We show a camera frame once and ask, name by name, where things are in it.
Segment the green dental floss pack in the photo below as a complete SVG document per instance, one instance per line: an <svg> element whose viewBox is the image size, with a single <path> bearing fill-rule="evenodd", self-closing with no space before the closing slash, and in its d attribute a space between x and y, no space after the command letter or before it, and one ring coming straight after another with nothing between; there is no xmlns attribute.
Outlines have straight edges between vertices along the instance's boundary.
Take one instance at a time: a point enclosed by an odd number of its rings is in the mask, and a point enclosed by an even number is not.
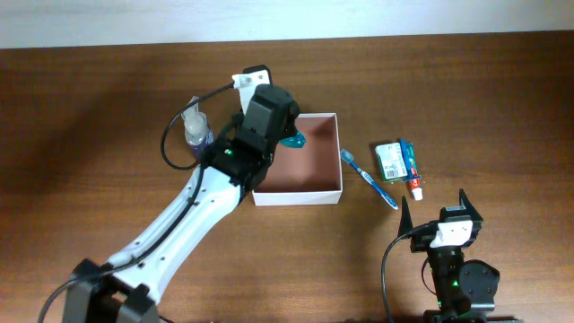
<svg viewBox="0 0 574 323"><path fill-rule="evenodd" d="M384 181L402 180L407 177L400 143L378 145L375 148L375 154Z"/></svg>

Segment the blue white toothbrush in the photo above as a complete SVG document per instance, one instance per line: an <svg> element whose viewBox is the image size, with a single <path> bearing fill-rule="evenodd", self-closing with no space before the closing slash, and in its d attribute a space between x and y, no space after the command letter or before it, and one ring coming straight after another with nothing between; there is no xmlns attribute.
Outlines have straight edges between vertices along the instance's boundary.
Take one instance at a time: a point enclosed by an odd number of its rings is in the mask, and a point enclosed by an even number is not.
<svg viewBox="0 0 574 323"><path fill-rule="evenodd" d="M360 168L355 162L353 155L345 149L340 151L340 157L343 162L350 165L377 193L381 198L394 210L398 210L398 204L396 201L386 192L384 191L376 181L370 176L370 174Z"/></svg>

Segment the blue mouthwash bottle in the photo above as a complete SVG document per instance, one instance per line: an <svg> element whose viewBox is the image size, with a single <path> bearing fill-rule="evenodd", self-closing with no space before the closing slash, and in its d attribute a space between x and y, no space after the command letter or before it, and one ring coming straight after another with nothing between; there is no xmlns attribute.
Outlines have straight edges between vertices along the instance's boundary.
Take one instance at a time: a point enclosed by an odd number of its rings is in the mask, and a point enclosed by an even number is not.
<svg viewBox="0 0 574 323"><path fill-rule="evenodd" d="M292 137L287 137L280 140L280 144L293 149L303 148L306 142L306 137L301 133L301 131L298 131L297 134Z"/></svg>

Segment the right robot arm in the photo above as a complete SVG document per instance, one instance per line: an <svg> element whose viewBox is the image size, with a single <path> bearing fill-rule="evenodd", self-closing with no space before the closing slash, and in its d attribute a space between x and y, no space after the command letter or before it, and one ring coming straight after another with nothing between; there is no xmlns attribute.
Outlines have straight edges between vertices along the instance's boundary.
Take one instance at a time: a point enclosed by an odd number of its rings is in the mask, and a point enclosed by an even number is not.
<svg viewBox="0 0 574 323"><path fill-rule="evenodd" d="M417 227L406 199L402 199L397 237L411 241L412 253L427 254L439 306L423 313L425 322L485 322L487 314L494 311L500 272L482 260L465 260L463 252L482 227L483 218L464 190L459 191L458 205L442 208L437 220Z"/></svg>

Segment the clear spray bottle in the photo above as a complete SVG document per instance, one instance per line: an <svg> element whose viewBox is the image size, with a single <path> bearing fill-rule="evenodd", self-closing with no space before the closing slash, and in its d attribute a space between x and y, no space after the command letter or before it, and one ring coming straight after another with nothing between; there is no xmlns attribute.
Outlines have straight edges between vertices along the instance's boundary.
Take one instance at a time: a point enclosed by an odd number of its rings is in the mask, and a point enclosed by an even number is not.
<svg viewBox="0 0 574 323"><path fill-rule="evenodd" d="M199 110L196 103L187 108L181 115L184 121L184 134L187 144L191 147L192 154L200 160L204 151L214 141L207 116Z"/></svg>

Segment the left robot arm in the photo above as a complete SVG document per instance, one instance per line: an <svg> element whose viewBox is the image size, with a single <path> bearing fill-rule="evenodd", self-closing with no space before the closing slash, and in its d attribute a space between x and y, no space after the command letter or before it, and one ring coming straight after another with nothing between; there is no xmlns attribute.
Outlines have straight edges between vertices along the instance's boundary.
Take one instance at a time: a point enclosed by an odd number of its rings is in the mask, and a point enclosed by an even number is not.
<svg viewBox="0 0 574 323"><path fill-rule="evenodd" d="M83 260L54 292L65 295L62 320L161 322L158 305L171 278L205 234L264 181L276 146L296 135L299 114L285 89L258 85L161 215L104 265Z"/></svg>

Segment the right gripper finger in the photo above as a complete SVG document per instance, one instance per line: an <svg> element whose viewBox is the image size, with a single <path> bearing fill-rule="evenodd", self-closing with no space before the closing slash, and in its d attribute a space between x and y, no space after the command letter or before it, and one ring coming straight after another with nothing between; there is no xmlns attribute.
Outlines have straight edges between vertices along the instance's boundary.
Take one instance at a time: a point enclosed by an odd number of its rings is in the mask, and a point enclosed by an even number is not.
<svg viewBox="0 0 574 323"><path fill-rule="evenodd" d="M408 237L408 233L413 229L412 216L410 214L409 205L406 196L402 197L401 200L401 218L398 227L397 236Z"/></svg>
<svg viewBox="0 0 574 323"><path fill-rule="evenodd" d="M468 220L471 220L475 223L482 223L483 222L483 218L480 216L478 211L472 205L467 194L465 193L465 191L462 188L459 189L459 202L460 202L460 205L464 207L464 209L463 209L464 217L466 217Z"/></svg>

